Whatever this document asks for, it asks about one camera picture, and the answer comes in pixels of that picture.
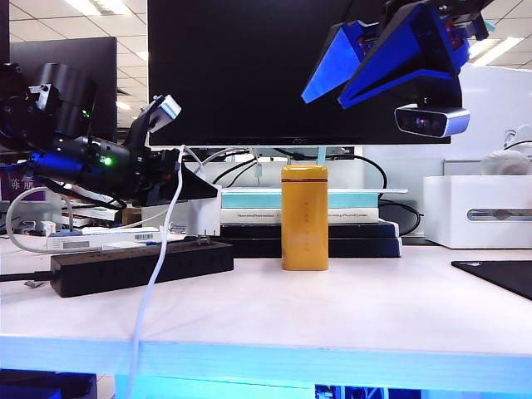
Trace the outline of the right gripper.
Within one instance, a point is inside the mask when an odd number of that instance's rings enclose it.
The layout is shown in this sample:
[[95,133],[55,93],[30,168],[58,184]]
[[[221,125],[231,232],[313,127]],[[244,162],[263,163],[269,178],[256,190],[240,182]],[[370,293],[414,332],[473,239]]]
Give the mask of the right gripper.
[[419,107],[452,107],[453,62],[469,60],[470,37],[489,36],[481,12],[490,4],[388,1],[380,24],[333,25],[301,97],[310,103],[347,82],[338,97],[345,109],[384,92]]

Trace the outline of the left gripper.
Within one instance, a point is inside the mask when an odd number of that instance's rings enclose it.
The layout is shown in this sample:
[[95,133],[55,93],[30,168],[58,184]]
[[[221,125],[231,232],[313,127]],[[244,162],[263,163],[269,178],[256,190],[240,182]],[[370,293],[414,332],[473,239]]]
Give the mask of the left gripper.
[[179,200],[204,200],[217,197],[217,187],[189,170],[184,163],[181,167],[178,166],[179,154],[177,149],[151,151],[146,154],[140,183],[132,200],[134,206],[168,204],[177,188],[179,168],[181,172]]

